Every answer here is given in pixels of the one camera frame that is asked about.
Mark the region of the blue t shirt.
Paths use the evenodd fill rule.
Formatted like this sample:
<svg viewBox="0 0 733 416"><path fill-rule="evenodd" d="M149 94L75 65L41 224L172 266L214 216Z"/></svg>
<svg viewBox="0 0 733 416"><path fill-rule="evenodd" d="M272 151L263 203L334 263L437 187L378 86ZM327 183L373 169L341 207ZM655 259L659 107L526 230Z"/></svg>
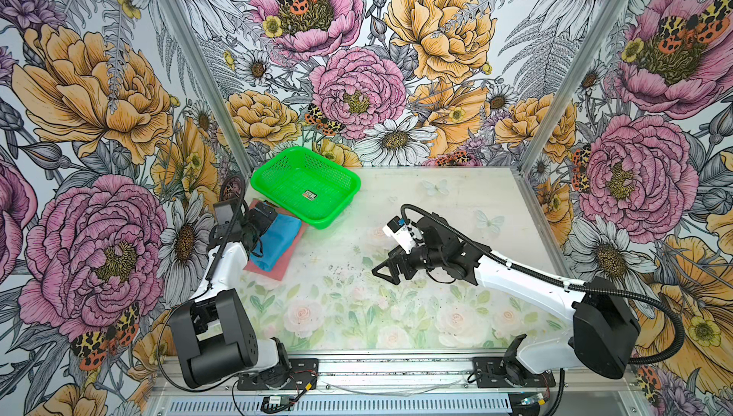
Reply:
<svg viewBox="0 0 733 416"><path fill-rule="evenodd" d="M268 230L256 242L250 260L260 270L271 272L297 238L301 227L300 219L290 215L277 215Z"/></svg>

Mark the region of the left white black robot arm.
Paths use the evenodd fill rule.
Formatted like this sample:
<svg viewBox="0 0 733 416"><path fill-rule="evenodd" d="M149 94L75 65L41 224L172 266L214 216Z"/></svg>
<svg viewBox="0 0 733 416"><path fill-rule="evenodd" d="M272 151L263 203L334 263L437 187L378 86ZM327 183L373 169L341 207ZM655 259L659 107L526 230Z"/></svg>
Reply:
<svg viewBox="0 0 733 416"><path fill-rule="evenodd" d="M185 386L203 391L238 374L252 385L279 388L290 380L292 366L283 343L260 340L236 285L249 263L271 270L302 228L296 217L272 206L242 200L215 205L209 263L194 295L171 314L167 326L174 340Z"/></svg>

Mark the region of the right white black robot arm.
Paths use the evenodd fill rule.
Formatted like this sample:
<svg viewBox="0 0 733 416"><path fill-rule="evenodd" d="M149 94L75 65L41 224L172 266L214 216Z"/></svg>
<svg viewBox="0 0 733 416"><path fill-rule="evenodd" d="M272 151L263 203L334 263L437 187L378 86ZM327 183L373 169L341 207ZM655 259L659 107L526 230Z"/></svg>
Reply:
<svg viewBox="0 0 733 416"><path fill-rule="evenodd" d="M382 231L397 245L373 268L377 278L398 285L420 271L442 269L457 282L504 292L565 322L546 340L520 334L506 351L510 364L532 374L586 368L608 379L624 375L641 328L608 280L584 282L520 264L465 238L439 215L413 223L394 217Z"/></svg>

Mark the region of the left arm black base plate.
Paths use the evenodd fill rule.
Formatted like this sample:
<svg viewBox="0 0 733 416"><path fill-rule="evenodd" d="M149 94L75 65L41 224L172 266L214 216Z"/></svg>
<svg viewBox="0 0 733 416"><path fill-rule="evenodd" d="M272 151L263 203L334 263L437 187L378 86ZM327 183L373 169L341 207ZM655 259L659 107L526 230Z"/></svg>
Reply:
<svg viewBox="0 0 733 416"><path fill-rule="evenodd" d="M281 366L261 372L246 372L236 384L240 391L302 390L319 372L316 358L291 359L290 369Z"/></svg>

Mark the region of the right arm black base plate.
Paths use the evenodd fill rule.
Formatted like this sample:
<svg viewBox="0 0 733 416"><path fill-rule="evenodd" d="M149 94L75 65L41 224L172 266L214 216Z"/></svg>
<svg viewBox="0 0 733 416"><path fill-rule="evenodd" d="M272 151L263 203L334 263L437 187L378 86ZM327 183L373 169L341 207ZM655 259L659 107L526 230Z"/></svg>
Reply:
<svg viewBox="0 0 733 416"><path fill-rule="evenodd" d="M546 371L532 374L519 362L505 362L503 358L479 356L473 362L473 379L479 388L553 388L556 387L555 376Z"/></svg>

